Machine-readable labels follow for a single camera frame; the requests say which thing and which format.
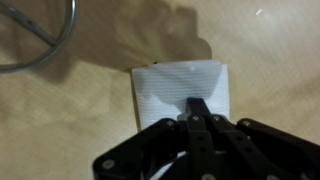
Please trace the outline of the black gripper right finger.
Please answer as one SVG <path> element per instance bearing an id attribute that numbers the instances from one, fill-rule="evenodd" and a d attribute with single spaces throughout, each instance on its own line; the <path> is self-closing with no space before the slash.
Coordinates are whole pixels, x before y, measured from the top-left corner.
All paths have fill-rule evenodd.
<path id="1" fill-rule="evenodd" d="M 233 124 L 200 98 L 186 100 L 190 176 L 213 180 L 320 180 L 320 146 L 258 121 Z"/>

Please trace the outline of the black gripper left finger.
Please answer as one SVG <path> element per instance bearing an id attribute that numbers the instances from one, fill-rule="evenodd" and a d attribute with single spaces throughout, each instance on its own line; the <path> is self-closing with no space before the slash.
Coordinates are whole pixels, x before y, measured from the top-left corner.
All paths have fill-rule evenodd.
<path id="1" fill-rule="evenodd" d="M 94 180 L 192 180 L 187 140 L 186 121 L 161 119 L 98 156 Z"/>

